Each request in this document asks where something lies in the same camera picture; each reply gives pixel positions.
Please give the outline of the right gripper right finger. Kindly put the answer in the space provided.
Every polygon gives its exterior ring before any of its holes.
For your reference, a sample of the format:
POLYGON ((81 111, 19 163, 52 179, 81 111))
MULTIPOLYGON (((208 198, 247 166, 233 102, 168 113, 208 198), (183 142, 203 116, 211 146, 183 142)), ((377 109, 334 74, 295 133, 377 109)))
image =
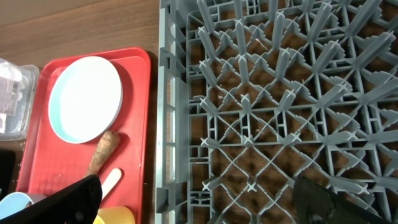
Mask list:
POLYGON ((295 180, 293 201, 299 224, 382 224, 386 222, 385 219, 345 200, 304 176, 295 180))

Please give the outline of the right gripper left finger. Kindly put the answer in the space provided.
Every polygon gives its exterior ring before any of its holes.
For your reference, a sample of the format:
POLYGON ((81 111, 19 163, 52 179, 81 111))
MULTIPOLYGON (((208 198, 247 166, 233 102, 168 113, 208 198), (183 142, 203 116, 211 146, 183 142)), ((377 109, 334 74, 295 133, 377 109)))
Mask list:
POLYGON ((89 175, 74 184, 1 219, 3 224, 93 223, 103 191, 100 178, 89 175))

